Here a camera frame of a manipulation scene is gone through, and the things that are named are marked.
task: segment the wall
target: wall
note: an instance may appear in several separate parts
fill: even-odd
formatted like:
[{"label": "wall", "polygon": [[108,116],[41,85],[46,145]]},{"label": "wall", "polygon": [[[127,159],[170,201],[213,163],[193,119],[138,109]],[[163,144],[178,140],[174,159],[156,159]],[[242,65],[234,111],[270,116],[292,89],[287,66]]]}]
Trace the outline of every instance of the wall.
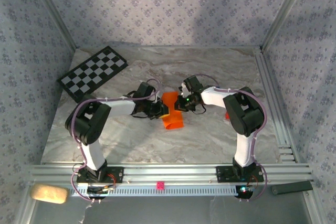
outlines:
[{"label": "wall", "polygon": [[266,52],[293,138],[336,223],[336,1],[297,0]]},{"label": "wall", "polygon": [[0,0],[0,223],[12,223],[38,164],[72,53],[40,0]]},{"label": "wall", "polygon": [[283,0],[53,0],[78,47],[260,45]]}]

